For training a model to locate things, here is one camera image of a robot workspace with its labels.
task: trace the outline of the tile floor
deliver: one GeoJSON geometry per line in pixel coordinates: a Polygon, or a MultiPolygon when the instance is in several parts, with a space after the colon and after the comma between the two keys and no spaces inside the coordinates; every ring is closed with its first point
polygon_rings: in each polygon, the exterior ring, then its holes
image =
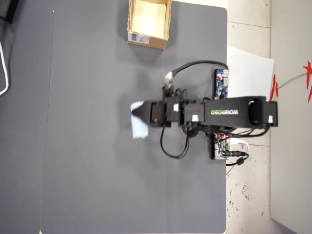
{"type": "MultiPolygon", "coordinates": [[[[227,8],[228,45],[271,57],[271,0],[179,1],[227,8]]],[[[250,160],[227,178],[225,233],[293,234],[270,218],[270,134],[248,142],[250,160]]]]}

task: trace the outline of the circuit board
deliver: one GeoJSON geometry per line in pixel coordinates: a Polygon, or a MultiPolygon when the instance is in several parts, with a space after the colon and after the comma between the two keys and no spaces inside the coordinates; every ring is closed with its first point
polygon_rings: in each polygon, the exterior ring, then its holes
{"type": "Polygon", "coordinates": [[[215,99],[228,97],[229,70],[217,69],[215,81],[215,99]]]}
{"type": "MultiPolygon", "coordinates": [[[[223,99],[228,97],[229,86],[229,70],[216,69],[215,71],[215,94],[214,98],[223,99]]],[[[227,136],[214,134],[213,142],[213,159],[227,160],[227,157],[222,155],[222,152],[230,149],[229,140],[223,140],[227,136]]]]}

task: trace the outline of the red star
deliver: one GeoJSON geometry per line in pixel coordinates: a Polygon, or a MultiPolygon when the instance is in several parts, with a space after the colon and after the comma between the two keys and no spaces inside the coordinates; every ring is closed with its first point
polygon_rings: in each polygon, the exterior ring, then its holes
{"type": "Polygon", "coordinates": [[[311,67],[311,63],[308,61],[308,66],[304,67],[307,71],[307,89],[309,88],[309,83],[310,83],[310,75],[312,74],[312,67],[311,67]]]}
{"type": "Polygon", "coordinates": [[[273,99],[273,95],[274,95],[274,91],[275,91],[275,86],[277,85],[277,83],[276,83],[276,77],[275,77],[275,75],[274,75],[274,77],[273,77],[273,87],[272,87],[272,91],[271,91],[271,97],[270,97],[270,101],[272,101],[272,99],[273,99]]]}
{"type": "MultiPolygon", "coordinates": [[[[308,66],[306,66],[304,68],[308,71],[308,73],[307,73],[307,89],[308,89],[309,88],[309,84],[310,84],[310,75],[312,74],[311,63],[308,61],[308,66]]],[[[310,103],[311,97],[312,97],[312,87],[311,87],[311,90],[310,90],[308,103],[310,103]]]]}

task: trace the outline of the open cardboard box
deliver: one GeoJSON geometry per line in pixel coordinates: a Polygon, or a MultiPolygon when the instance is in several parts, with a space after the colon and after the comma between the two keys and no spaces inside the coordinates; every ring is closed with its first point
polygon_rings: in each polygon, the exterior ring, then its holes
{"type": "Polygon", "coordinates": [[[129,0],[128,43],[165,49],[172,0],[129,0]]]}

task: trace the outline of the gray tabletop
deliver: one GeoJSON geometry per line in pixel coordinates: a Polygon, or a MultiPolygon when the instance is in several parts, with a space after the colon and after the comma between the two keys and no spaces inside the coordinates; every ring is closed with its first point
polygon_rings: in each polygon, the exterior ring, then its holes
{"type": "MultiPolygon", "coordinates": [[[[163,154],[159,129],[133,140],[130,105],[160,99],[162,74],[186,62],[226,62],[226,11],[173,2],[162,51],[127,44],[128,2],[23,2],[14,45],[2,35],[12,85],[0,98],[1,232],[225,230],[225,162],[201,134],[182,160],[163,154]]],[[[175,85],[210,97],[214,69],[189,68],[175,85]]],[[[164,140],[178,154],[185,135],[173,127],[164,140]]]]}

